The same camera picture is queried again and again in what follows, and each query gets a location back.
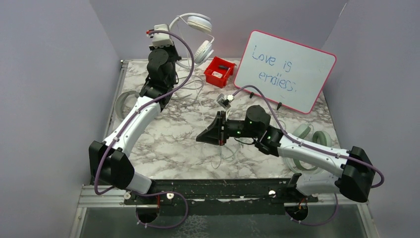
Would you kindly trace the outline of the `white headphones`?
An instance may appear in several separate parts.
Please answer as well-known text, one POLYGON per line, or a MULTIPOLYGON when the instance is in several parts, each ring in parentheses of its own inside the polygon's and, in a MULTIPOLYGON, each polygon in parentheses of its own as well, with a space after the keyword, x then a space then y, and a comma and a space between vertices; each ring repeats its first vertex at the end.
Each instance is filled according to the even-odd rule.
POLYGON ((169 30, 172 31, 173 27, 182 35, 181 29, 178 26, 179 22, 183 22, 190 28, 187 31, 187 39, 193 46, 197 46, 194 56, 191 58, 194 60, 196 66, 204 63, 214 52, 212 45, 214 42, 214 36, 212 35, 212 23, 211 18, 200 13, 184 13, 176 16, 169 25, 169 30))

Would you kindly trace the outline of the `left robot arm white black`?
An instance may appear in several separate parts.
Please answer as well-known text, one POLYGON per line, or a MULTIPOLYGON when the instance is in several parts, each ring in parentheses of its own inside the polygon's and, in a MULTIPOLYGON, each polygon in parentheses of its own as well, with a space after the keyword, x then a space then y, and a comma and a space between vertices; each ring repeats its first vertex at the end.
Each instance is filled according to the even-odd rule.
POLYGON ((134 108, 123 122, 102 142, 93 141, 89 146, 91 175, 97 195, 108 190, 99 190, 99 183, 111 188, 134 191, 143 203, 151 203, 156 196, 152 180, 135 169, 129 155, 146 127, 168 104, 178 83, 175 69, 180 56, 174 46, 151 47, 148 56, 148 75, 134 108))

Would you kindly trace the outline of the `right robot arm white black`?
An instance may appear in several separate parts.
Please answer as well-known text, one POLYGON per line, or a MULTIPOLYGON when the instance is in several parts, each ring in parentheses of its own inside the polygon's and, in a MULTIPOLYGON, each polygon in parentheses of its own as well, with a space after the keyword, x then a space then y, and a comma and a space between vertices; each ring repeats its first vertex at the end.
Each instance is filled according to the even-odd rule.
POLYGON ((320 167, 327 174, 297 174, 286 196, 293 202, 304 196, 340 193, 360 203, 368 201, 375 171, 364 149, 331 148, 306 141, 271 126, 271 116, 259 105, 247 109, 244 120, 228 119, 219 111, 213 122, 197 137, 197 142, 222 146, 228 138, 252 138, 254 146, 266 155, 299 160, 320 167))

